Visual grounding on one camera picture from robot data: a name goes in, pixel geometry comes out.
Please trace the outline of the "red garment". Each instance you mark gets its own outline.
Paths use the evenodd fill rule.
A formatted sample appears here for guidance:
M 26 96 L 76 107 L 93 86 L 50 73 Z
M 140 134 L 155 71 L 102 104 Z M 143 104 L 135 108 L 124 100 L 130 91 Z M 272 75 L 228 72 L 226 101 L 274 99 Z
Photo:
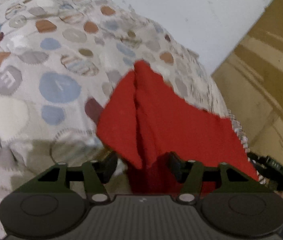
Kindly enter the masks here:
M 180 191 L 166 165 L 170 152 L 210 167 L 229 163 L 257 179 L 231 120 L 188 104 L 145 61 L 137 61 L 116 86 L 97 135 L 127 165 L 133 194 Z

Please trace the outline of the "dotted patterned bed cover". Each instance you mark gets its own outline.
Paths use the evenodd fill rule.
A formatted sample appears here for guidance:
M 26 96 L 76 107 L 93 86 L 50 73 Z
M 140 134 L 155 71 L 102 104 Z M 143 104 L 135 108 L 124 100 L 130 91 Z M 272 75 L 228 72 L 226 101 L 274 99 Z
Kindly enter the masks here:
M 159 23 L 111 0 L 0 0 L 0 202 L 55 163 L 105 156 L 98 117 L 137 60 L 232 122 L 198 55 Z

